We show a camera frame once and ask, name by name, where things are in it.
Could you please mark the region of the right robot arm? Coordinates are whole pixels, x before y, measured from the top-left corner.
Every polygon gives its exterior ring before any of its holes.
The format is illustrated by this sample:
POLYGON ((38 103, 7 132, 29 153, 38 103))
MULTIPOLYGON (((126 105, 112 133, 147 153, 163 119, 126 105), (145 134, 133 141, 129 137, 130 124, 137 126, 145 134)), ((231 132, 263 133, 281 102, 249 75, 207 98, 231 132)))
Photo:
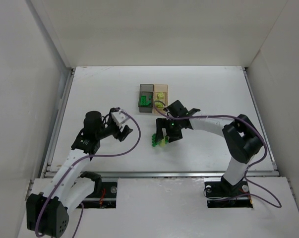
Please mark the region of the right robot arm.
POLYGON ((172 143, 182 139, 182 129, 202 130, 224 138, 231 159, 221 184, 233 189, 244 178, 252 158, 264 147, 264 140, 246 115, 197 116, 200 109, 188 110, 177 100, 163 108, 163 118, 156 119, 156 133, 152 146, 172 143))

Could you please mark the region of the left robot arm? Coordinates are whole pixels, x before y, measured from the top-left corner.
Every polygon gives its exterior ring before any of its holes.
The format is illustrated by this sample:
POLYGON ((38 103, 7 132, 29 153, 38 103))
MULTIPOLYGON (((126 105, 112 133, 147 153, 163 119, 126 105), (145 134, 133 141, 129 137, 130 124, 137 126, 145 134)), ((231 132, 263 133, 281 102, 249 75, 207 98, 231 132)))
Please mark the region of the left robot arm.
POLYGON ((106 116, 99 111, 85 115, 83 128, 76 136, 65 162, 51 182, 39 193, 31 193, 26 201, 27 229, 36 237, 60 238, 70 214, 82 206, 82 201, 102 186, 99 174, 84 169, 100 156, 101 140, 112 136, 122 142, 133 131, 126 122, 132 119, 126 111, 111 108, 106 116))

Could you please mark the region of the dark green lego plate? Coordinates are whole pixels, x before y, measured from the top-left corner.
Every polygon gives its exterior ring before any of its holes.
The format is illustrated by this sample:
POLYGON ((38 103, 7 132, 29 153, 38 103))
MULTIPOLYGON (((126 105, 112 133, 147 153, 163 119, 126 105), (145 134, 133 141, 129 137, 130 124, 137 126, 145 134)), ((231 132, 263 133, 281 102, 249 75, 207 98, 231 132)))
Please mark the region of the dark green lego plate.
POLYGON ((151 98, 151 96, 141 96, 140 97, 140 102, 139 102, 139 106, 140 107, 148 107, 151 102, 149 101, 149 98, 151 98))

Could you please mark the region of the lime lego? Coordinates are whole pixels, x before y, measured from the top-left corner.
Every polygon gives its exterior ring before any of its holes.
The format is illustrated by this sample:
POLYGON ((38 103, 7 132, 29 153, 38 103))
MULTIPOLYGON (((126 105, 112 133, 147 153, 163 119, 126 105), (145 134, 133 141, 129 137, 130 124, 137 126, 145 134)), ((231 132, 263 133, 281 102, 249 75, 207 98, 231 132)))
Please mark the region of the lime lego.
POLYGON ((169 142, 169 137, 168 136, 165 136, 164 139, 162 139, 160 142, 159 142, 159 146, 161 147, 164 147, 168 144, 169 142))

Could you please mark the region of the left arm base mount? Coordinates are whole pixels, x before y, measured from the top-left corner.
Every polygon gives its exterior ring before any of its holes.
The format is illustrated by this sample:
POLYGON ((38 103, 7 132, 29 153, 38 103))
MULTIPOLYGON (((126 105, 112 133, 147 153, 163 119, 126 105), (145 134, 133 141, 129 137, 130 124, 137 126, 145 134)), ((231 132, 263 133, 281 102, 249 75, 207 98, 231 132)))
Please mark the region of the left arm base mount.
POLYGON ((94 172, 83 172, 79 179, 93 182, 93 192, 83 199, 85 209, 114 209, 117 204, 118 182, 113 179, 102 178, 94 172))

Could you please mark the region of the dark green studded lego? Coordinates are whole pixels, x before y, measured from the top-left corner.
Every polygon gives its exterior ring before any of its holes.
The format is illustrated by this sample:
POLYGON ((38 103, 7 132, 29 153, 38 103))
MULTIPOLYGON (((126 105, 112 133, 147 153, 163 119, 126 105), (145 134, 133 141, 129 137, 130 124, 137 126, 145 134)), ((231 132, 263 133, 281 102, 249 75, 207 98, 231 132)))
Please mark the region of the dark green studded lego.
POLYGON ((151 142, 152 142, 152 147, 156 147, 157 146, 156 134, 155 133, 151 137, 151 142))

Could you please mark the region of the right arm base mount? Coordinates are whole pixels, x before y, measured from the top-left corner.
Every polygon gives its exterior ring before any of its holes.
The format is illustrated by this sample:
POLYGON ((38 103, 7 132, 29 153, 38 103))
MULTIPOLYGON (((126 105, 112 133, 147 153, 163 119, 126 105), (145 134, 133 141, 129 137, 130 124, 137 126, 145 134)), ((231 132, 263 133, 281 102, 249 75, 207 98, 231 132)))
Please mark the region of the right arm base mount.
POLYGON ((208 208, 253 208, 248 183, 241 180, 231 188, 221 181, 205 181, 203 190, 208 208))

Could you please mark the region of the lime lego hollow brick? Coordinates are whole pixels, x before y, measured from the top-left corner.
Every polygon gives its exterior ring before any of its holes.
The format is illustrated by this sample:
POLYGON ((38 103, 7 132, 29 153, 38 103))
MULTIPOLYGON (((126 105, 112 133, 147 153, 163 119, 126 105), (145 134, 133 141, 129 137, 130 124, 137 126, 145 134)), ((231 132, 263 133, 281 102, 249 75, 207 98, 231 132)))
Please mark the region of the lime lego hollow brick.
POLYGON ((164 108, 164 107, 165 107, 165 104, 164 104, 163 102, 161 102, 161 101, 156 101, 156 102, 155 102, 155 106, 156 106, 157 108, 164 108))

